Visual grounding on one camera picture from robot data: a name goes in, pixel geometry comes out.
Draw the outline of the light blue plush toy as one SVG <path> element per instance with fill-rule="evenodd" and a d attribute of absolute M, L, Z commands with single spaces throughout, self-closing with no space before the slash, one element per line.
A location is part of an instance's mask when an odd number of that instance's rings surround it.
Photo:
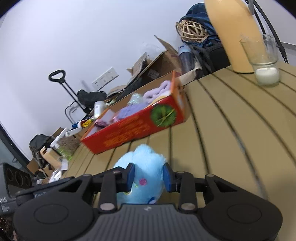
<path fill-rule="evenodd" d="M 118 204 L 155 204 L 165 188 L 163 165 L 166 158 L 156 153 L 146 144 L 139 145 L 134 151 L 124 154 L 114 168 L 126 168 L 129 163 L 135 166 L 134 180 L 130 192 L 117 194 Z"/>

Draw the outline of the clear storage jar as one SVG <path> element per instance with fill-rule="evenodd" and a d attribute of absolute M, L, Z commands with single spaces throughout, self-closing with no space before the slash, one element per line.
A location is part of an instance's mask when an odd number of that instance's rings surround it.
<path fill-rule="evenodd" d="M 57 144 L 63 154 L 72 156 L 79 147 L 80 141 L 74 136 L 62 137 L 57 140 Z"/>

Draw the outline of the orange red cardboard box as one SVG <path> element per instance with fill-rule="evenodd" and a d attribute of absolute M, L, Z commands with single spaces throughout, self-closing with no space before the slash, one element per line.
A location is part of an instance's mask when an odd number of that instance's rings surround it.
<path fill-rule="evenodd" d="M 182 123 L 186 119 L 185 96 L 175 70 L 144 85 L 136 93 L 145 94 L 158 87 L 166 87 L 166 90 L 148 107 L 122 120 L 112 122 L 114 115 L 129 105 L 131 94 L 108 107 L 83 135 L 81 143 L 93 154 L 99 154 Z"/>

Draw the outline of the purple knitted cloth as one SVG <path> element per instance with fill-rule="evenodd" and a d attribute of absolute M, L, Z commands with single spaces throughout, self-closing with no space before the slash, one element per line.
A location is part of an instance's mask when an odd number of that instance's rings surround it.
<path fill-rule="evenodd" d="M 126 107 L 122 108 L 114 115 L 112 122 L 114 123 L 114 122 L 120 121 L 126 117 L 129 117 L 143 110 L 146 107 L 148 107 L 147 103 L 134 103 L 134 104 L 127 105 Z"/>

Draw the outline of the black bag on trolley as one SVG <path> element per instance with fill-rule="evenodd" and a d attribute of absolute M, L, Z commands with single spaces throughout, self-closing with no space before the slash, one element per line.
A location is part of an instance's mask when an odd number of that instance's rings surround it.
<path fill-rule="evenodd" d="M 77 92 L 79 102 L 86 108 L 94 108 L 95 102 L 106 100 L 107 94 L 103 91 L 86 92 L 81 89 Z"/>

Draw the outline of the beige towel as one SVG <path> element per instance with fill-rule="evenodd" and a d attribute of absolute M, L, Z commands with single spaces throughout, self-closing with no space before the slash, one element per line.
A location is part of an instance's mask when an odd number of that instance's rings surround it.
<path fill-rule="evenodd" d="M 147 52 L 144 52 L 144 54 L 133 65 L 133 67 L 127 69 L 127 71 L 132 75 L 128 83 L 126 85 L 120 85 L 111 89 L 107 95 L 107 98 L 110 98 L 113 95 L 121 93 L 123 90 L 125 90 L 140 76 L 141 73 L 144 72 L 147 66 L 149 66 L 151 63 L 152 61 L 149 59 Z"/>

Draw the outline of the grey backpack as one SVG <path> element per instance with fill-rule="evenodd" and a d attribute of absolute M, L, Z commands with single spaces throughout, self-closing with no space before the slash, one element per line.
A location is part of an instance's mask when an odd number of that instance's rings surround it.
<path fill-rule="evenodd" d="M 55 140 L 52 136 L 47 136 L 44 134 L 38 134 L 32 138 L 32 140 L 29 143 L 29 149 L 32 152 L 33 157 L 38 160 L 40 158 L 39 151 L 44 146 L 49 146 L 53 140 Z"/>

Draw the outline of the large open cardboard box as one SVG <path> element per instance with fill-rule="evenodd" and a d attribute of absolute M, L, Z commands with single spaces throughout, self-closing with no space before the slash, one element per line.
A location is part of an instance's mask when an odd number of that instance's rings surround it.
<path fill-rule="evenodd" d="M 156 35 L 155 38 L 165 49 L 164 51 L 161 51 L 161 49 L 155 45 L 145 46 L 144 52 L 147 52 L 152 63 L 147 66 L 144 72 L 141 73 L 137 79 L 141 78 L 142 80 L 147 80 L 150 82 L 168 74 L 173 70 L 176 71 L 177 76 L 182 75 L 177 50 L 172 45 L 157 37 Z"/>

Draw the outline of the blue lid water bottle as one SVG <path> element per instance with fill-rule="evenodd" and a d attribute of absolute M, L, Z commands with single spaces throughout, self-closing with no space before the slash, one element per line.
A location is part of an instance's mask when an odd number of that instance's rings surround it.
<path fill-rule="evenodd" d="M 194 56 L 187 45 L 181 45 L 178 48 L 178 59 L 181 64 L 182 73 L 190 72 L 195 67 Z"/>

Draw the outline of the wicker rattan ball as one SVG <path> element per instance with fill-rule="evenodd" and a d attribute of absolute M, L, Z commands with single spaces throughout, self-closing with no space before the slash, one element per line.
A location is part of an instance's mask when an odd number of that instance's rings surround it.
<path fill-rule="evenodd" d="M 201 43 L 209 37 L 204 26 L 193 20 L 181 20 L 176 23 L 176 30 L 181 40 L 188 43 Z"/>

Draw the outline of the glass candle jar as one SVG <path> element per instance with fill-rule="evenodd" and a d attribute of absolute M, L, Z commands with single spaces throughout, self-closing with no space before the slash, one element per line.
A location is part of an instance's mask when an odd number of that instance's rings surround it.
<path fill-rule="evenodd" d="M 274 37 L 263 34 L 258 40 L 243 37 L 240 44 L 251 64 L 258 85 L 275 86 L 280 82 L 278 52 Z"/>

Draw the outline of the yellow thermos jug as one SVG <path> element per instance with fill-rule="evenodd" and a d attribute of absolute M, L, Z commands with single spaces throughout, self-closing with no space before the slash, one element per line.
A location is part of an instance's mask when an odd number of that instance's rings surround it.
<path fill-rule="evenodd" d="M 263 37 L 254 17 L 245 3 L 236 0 L 204 1 L 206 12 L 237 73 L 253 73 L 241 42 L 258 45 L 263 52 Z"/>

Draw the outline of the dark blue cloth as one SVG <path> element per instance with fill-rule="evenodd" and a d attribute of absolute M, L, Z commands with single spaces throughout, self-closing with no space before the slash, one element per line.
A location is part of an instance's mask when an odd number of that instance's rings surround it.
<path fill-rule="evenodd" d="M 214 27 L 212 26 L 212 24 L 209 20 L 204 3 L 198 3 L 198 4 L 193 5 L 188 10 L 186 15 L 183 16 L 178 22 L 180 22 L 181 20 L 193 20 L 195 22 L 198 22 L 201 25 L 203 25 L 204 28 L 209 33 L 209 37 L 205 41 L 203 41 L 201 43 L 184 42 L 187 45 L 199 46 L 199 47 L 205 48 L 205 47 L 212 45 L 213 42 L 219 42 L 219 43 L 221 42 Z"/>

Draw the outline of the white wall socket strip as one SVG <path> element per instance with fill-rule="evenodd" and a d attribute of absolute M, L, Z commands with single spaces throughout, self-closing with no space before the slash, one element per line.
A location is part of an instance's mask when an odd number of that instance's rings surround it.
<path fill-rule="evenodd" d="M 100 75 L 98 78 L 96 78 L 92 82 L 92 87 L 95 90 L 100 90 L 103 87 L 105 87 L 109 82 L 111 82 L 112 80 L 117 78 L 118 76 L 119 76 L 118 73 L 116 72 L 116 70 L 113 67 L 109 68 L 105 73 Z"/>

